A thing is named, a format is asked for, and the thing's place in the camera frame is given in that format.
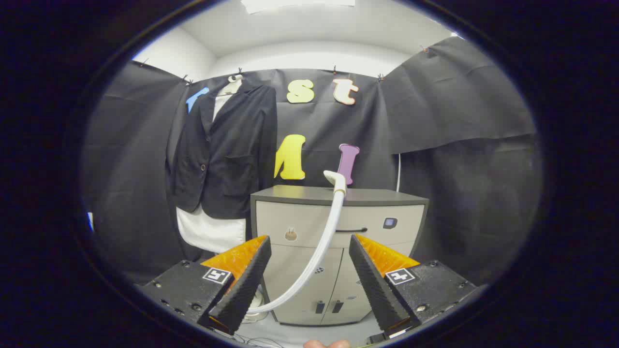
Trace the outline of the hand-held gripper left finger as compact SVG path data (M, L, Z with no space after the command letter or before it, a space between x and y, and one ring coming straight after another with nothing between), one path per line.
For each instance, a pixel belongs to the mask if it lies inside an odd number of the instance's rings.
M139 290L184 321L233 335L270 257L270 238L262 235L203 262L182 260Z

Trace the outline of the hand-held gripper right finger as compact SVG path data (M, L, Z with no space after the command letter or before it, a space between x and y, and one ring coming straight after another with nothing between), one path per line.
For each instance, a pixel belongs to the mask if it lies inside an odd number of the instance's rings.
M442 319L477 293L443 262L418 262L360 234L349 255L386 339Z

